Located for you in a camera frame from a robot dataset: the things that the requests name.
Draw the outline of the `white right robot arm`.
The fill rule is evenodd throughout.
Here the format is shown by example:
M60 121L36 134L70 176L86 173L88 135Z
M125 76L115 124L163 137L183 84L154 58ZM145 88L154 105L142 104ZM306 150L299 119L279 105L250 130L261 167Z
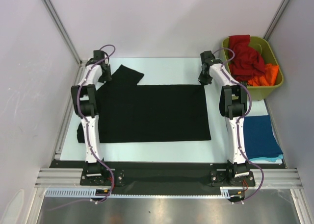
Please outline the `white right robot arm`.
M219 112L225 119L231 164L246 163L244 146L244 117L250 111L247 88L236 81L225 69L220 60L202 61L201 73L198 77L202 85L211 84L214 80L221 89Z

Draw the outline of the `black t shirt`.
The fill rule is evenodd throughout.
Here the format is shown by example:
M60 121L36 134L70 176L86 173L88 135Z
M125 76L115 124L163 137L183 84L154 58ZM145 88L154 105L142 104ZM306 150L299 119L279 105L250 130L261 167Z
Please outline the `black t shirt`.
M101 143L208 141L201 85L139 85L144 74L121 65L96 97Z

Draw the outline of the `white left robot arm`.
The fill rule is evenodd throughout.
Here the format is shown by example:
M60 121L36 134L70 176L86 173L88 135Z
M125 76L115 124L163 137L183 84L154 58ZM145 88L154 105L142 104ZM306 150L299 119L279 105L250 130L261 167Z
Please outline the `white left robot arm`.
M99 80L107 82L106 75L111 74L110 65L105 63L88 64L78 84L71 87L71 97L75 114L80 118L86 147L85 162L104 163L100 150L99 114L100 103L97 100L96 85Z

